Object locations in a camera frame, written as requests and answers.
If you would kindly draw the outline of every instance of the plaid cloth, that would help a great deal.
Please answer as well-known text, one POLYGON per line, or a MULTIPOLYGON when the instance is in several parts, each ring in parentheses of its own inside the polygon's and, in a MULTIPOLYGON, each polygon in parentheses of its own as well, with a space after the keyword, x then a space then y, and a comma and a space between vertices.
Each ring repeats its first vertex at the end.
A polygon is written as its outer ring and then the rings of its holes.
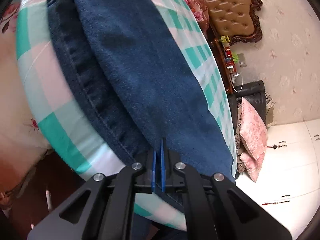
MULTIPOLYGON (((197 78, 233 157, 236 149, 231 113, 222 79, 192 12, 184 0, 152 0, 197 78)), ((124 164, 92 128, 68 87, 52 48, 46 0, 22 0, 16 52, 30 108, 41 132, 61 158, 82 178, 106 176, 124 164)), ((134 211, 156 222, 186 229, 184 215, 157 195, 137 194, 134 211)))

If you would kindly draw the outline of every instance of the pink cushion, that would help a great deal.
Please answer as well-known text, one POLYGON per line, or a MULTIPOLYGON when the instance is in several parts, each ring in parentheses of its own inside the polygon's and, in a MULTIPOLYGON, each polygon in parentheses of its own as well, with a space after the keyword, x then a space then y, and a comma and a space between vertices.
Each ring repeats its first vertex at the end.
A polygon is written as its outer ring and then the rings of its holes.
POLYGON ((267 150, 268 133, 261 117, 245 98, 242 98, 240 136, 247 150, 240 159, 244 162, 250 178, 256 182, 267 150))

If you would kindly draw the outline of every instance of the wallpaper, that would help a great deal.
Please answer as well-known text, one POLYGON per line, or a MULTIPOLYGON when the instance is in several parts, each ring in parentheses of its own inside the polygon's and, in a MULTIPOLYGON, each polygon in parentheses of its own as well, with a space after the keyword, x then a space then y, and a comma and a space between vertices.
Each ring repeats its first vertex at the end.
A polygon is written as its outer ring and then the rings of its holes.
POLYGON ((231 47, 247 63, 236 84, 263 80, 275 124, 320 118, 320 21, 307 0, 262 2, 262 40, 231 47))

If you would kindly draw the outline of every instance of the screw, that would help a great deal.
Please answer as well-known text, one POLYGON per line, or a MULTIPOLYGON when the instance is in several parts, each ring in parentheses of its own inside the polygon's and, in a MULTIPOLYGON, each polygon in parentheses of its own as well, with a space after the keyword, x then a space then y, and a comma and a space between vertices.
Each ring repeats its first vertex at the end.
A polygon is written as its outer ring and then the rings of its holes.
POLYGON ((142 164, 141 163, 134 163, 131 165, 131 168, 133 168, 134 170, 140 170, 142 168, 142 164))
POLYGON ((224 176, 223 176, 223 174, 221 174, 221 173, 216 173, 216 174, 214 174, 213 178, 214 178, 216 181, 223 181, 223 180, 224 180, 224 176))
POLYGON ((186 167, 184 163, 176 163, 176 168, 178 170, 183 170, 186 167))
POLYGON ((101 181, 101 180, 103 180, 103 178, 104 178, 104 175, 103 175, 102 173, 97 173, 97 174, 95 174, 95 175, 93 176, 93 179, 94 179, 95 181, 101 181))

